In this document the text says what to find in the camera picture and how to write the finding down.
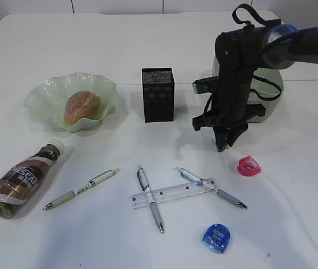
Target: clear plastic ruler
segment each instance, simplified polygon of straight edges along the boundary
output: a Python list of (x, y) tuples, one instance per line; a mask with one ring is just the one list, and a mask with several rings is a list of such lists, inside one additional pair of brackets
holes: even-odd
[[(156, 189), (151, 191), (151, 194), (155, 198), (156, 203), (163, 203), (200, 193), (217, 191), (218, 188), (216, 188), (214, 184), (214, 180), (209, 178), (199, 182), (188, 182), (186, 184), (171, 186), (168, 188)], [(130, 196), (129, 199), (133, 209), (149, 205), (145, 192), (134, 194)]]

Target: white wall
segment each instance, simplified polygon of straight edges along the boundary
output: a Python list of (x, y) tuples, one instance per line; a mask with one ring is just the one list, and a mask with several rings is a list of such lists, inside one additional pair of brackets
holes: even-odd
[(70, 0), (0, 0), (0, 20), (11, 13), (72, 13)]
[(253, 0), (257, 10), (273, 11), (298, 29), (318, 26), (318, 0)]
[(163, 0), (73, 0), (75, 13), (160, 14)]
[(164, 13), (184, 11), (233, 11), (239, 4), (251, 4), (251, 0), (163, 0)]
[[(72, 0), (76, 13), (180, 13), (232, 11), (252, 2), (257, 10), (271, 10), (299, 29), (318, 26), (318, 0)], [(10, 13), (72, 13), (71, 0), (0, 0), (0, 20)]]

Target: white pen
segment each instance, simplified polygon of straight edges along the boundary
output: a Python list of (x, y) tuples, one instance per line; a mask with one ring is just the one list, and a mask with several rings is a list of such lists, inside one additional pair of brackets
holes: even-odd
[(153, 195), (151, 194), (148, 178), (146, 177), (144, 169), (140, 165), (137, 166), (136, 175), (137, 175), (137, 178), (140, 182), (140, 186), (142, 188), (142, 191), (146, 193), (146, 199), (148, 199), (150, 211), (153, 214), (155, 223), (158, 226), (160, 232), (163, 234), (164, 233), (164, 223), (163, 223), (163, 220), (161, 219), (161, 214), (160, 214), (160, 211), (158, 209), (158, 205), (156, 204), (156, 201), (155, 201)]
[(74, 189), (74, 190), (64, 194), (63, 196), (60, 196), (59, 198), (55, 199), (54, 201), (48, 203), (46, 206), (43, 207), (43, 210), (49, 210), (49, 209), (55, 208), (55, 207), (61, 205), (62, 203), (65, 203), (65, 202), (73, 199), (74, 197), (78, 196), (79, 194), (86, 192), (88, 189), (91, 189), (92, 187), (100, 184), (101, 182), (107, 180), (108, 178), (111, 178), (112, 176), (116, 175), (117, 173), (119, 173), (119, 171), (120, 171), (120, 169), (117, 168), (117, 169), (106, 171), (103, 174), (98, 175), (97, 177), (91, 179), (88, 183), (79, 187), (78, 189)]
[[(175, 167), (175, 170), (180, 173), (181, 177), (183, 177), (191, 182), (196, 182), (196, 181), (202, 180), (202, 178), (198, 177), (197, 175), (192, 174), (190, 171), (188, 171), (184, 168)], [(225, 192), (222, 189), (218, 189), (218, 191), (216, 192), (216, 195), (218, 197), (226, 200), (227, 202), (237, 206), (237, 207), (247, 209), (247, 206), (243, 202), (241, 202), (239, 199), (233, 197), (231, 194)]]

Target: bread roll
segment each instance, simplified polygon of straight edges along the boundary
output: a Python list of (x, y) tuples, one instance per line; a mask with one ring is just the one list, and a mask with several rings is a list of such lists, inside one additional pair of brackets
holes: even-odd
[(74, 125), (78, 120), (91, 119), (100, 107), (100, 97), (90, 91), (78, 91), (73, 94), (64, 110), (64, 122), (66, 126)]

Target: white bottle cap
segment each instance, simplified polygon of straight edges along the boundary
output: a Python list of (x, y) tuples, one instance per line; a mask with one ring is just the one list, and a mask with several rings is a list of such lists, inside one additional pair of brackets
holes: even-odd
[(48, 144), (55, 146), (57, 149), (59, 149), (60, 155), (63, 155), (65, 147), (64, 147), (64, 144), (62, 143), (62, 141), (60, 141), (58, 139), (53, 139)]

